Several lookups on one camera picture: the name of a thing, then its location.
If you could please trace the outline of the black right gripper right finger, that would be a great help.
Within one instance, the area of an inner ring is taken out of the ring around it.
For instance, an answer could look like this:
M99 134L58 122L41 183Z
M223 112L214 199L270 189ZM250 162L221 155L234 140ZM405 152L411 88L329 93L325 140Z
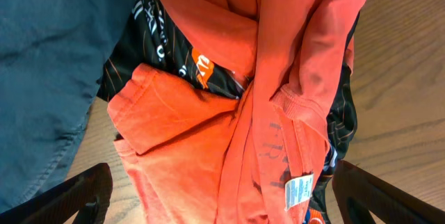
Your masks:
M444 211L347 162L339 161L332 179L341 217L346 224L441 224Z

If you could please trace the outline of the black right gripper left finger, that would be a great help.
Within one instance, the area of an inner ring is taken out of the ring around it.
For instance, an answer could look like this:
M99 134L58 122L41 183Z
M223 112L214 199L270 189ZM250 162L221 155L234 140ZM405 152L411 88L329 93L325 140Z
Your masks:
M83 171L17 207L1 214L2 223L102 224L110 206L113 180L107 163Z

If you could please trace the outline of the orange red t-shirt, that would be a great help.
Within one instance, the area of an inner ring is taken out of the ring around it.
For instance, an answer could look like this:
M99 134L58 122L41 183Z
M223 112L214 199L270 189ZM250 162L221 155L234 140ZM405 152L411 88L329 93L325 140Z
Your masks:
M225 98L141 63L107 102L146 222L308 223L311 198L286 211L284 185L313 174L312 196L321 178L366 0L159 1L192 57L244 92Z

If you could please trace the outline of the navy blue shorts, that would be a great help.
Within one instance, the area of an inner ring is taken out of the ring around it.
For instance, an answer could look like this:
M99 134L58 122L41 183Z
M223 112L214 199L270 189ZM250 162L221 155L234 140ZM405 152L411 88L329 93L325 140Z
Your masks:
M135 0L1 0L1 210L63 182Z

